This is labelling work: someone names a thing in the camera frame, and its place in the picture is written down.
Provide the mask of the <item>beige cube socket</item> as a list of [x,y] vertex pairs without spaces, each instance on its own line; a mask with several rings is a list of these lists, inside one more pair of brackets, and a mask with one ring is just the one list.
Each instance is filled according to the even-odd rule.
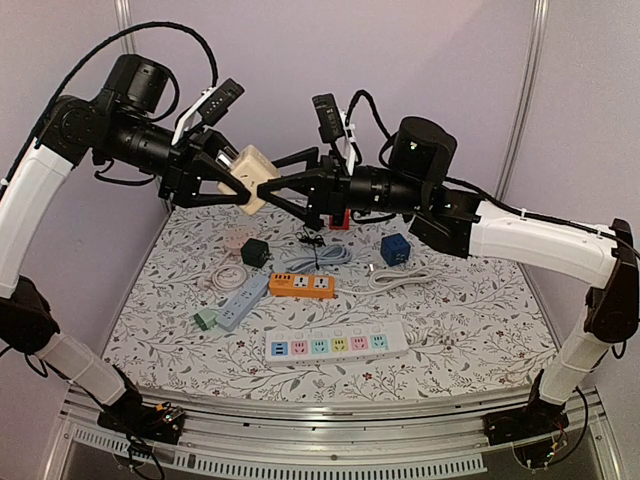
[[249,201],[239,206],[247,215],[256,214],[266,204],[257,196],[257,187],[281,176],[279,169],[254,145],[246,146],[234,159],[220,151],[215,160],[251,193]]

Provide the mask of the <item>blue cube socket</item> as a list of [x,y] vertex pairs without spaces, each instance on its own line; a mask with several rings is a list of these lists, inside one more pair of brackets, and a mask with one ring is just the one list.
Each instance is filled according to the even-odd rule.
[[388,235],[381,239],[380,255],[389,267],[405,263],[410,252],[411,246],[401,233]]

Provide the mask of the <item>white multicolour power strip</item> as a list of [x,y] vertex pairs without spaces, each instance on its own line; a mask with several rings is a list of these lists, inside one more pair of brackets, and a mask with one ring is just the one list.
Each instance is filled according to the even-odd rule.
[[270,367],[296,367],[368,362],[404,356],[411,347],[435,338],[433,330],[409,327],[399,321],[274,329],[265,334],[264,363]]

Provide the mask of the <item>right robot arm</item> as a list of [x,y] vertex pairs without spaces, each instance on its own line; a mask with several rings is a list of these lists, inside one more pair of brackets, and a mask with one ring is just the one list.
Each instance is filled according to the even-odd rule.
[[639,254],[631,227],[621,219],[587,225],[508,206],[449,176],[456,148],[435,122],[407,116],[386,134],[378,166],[348,164],[337,149],[307,152],[299,156],[304,171],[264,182],[257,194],[311,229],[320,229],[326,215],[349,211],[400,214],[437,252],[515,261],[585,282],[584,316],[536,376],[527,403],[483,419],[493,445],[563,429],[570,395],[605,355],[622,355],[638,330]]

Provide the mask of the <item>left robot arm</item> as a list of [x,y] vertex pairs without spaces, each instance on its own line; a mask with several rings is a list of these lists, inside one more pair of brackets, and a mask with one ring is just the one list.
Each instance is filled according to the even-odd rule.
[[231,151],[216,123],[242,95],[242,86],[213,77],[167,130],[156,108],[166,85],[174,82],[165,66],[124,54],[94,98],[58,88],[1,182],[2,340],[26,359],[37,359],[44,372],[83,389],[100,407],[100,425],[137,443],[176,444],[183,411],[169,403],[145,405],[120,368],[63,333],[21,267],[52,199],[86,155],[96,165],[120,161],[136,167],[158,183],[162,199],[182,208],[249,201],[249,190],[216,159]]

